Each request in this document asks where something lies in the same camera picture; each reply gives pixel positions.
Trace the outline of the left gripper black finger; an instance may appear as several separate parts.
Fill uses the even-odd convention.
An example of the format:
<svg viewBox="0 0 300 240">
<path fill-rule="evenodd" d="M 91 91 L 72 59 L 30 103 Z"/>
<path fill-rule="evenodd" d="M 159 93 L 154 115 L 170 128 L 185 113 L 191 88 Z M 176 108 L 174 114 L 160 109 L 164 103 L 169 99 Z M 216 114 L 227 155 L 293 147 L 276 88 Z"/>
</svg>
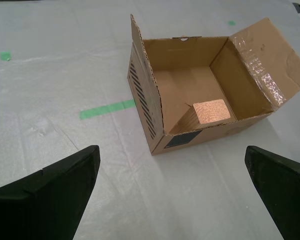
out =
<svg viewBox="0 0 300 240">
<path fill-rule="evenodd" d="M 263 204 L 285 240 L 300 240 L 300 163 L 257 146 L 244 163 Z"/>
<path fill-rule="evenodd" d="M 100 148 L 90 145 L 0 187 L 0 240 L 72 240 L 96 184 Z"/>
</svg>

